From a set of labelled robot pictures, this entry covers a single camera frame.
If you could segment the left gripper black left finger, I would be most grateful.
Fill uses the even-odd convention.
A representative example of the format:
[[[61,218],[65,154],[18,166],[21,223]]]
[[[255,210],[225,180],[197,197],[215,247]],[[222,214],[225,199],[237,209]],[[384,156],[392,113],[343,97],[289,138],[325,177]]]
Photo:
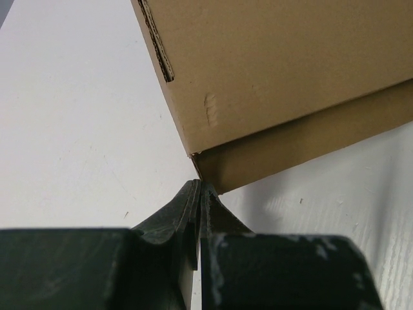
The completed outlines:
[[[201,182],[131,229],[1,231],[2,309],[189,309]]]

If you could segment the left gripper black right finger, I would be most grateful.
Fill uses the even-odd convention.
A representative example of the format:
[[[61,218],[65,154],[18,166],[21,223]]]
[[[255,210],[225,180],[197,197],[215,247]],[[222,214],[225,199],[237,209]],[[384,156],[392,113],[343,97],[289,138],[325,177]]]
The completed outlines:
[[[351,239],[252,232],[207,183],[200,211],[203,309],[383,308]]]

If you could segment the brown cardboard box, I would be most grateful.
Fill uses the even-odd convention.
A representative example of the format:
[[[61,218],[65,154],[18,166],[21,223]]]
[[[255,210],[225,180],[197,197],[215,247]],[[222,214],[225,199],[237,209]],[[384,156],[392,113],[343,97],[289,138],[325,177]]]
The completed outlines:
[[[412,121],[411,1],[133,1],[220,194]]]

